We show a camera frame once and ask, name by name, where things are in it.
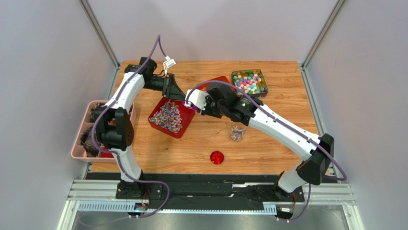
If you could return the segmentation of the purple plastic scoop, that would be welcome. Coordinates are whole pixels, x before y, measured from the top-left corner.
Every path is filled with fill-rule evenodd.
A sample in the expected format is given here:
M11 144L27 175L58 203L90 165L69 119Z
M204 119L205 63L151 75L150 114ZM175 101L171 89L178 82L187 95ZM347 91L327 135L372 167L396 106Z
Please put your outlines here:
M184 102L184 106L193 111L197 110L197 107L192 102Z

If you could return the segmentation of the red tray of swirl lollipops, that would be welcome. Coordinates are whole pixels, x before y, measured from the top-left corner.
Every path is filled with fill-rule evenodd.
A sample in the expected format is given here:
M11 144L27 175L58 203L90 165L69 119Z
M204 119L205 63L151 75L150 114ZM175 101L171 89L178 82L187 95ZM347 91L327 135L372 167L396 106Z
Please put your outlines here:
M162 97L148 117L150 126L173 138L180 139L195 116L184 102Z

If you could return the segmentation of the clear plastic jar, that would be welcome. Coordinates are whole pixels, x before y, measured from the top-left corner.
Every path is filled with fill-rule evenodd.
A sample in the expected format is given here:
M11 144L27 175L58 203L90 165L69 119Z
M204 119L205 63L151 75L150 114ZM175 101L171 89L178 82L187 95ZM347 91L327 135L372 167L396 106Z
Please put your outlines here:
M246 130L246 125L239 122L232 122L230 127L230 138L235 142L239 142L244 138Z

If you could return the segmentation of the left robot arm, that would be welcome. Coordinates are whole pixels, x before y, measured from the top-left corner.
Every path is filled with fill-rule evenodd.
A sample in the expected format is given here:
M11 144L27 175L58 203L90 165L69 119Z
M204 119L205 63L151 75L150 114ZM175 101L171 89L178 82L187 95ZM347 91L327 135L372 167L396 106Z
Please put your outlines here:
M129 65L128 73L113 97L94 110L92 141L98 141L111 153L121 172L118 189L121 192L135 192L141 196L147 184L133 153L134 127L129 111L141 89L160 91L163 97L183 101L185 94L179 88L173 74L159 77L154 74L157 64L148 57L142 57L138 65Z

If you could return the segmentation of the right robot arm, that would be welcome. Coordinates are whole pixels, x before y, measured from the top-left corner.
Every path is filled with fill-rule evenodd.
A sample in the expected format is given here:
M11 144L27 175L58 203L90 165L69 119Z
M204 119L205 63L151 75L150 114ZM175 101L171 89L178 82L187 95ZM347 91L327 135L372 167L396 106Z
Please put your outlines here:
M249 94L236 93L232 85L212 80L205 92L195 89L187 101L201 114L221 118L252 127L281 142L299 158L300 162L282 172L275 183L280 190L290 193L305 185L319 185L334 157L334 137L308 132L284 119L261 100Z

